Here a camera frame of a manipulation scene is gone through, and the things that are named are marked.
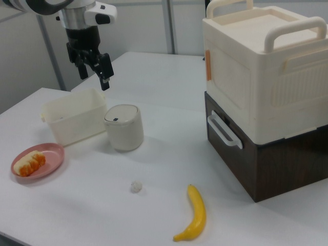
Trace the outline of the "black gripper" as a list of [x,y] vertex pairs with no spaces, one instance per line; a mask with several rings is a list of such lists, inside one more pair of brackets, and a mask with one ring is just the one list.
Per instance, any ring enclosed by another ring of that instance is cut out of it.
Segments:
[[97,61],[97,75],[103,91],[109,89],[109,80],[114,75],[112,63],[107,53],[100,54],[98,46],[100,36],[97,26],[85,29],[66,29],[67,50],[71,63],[76,63],[81,79],[88,78],[85,61],[94,64]]

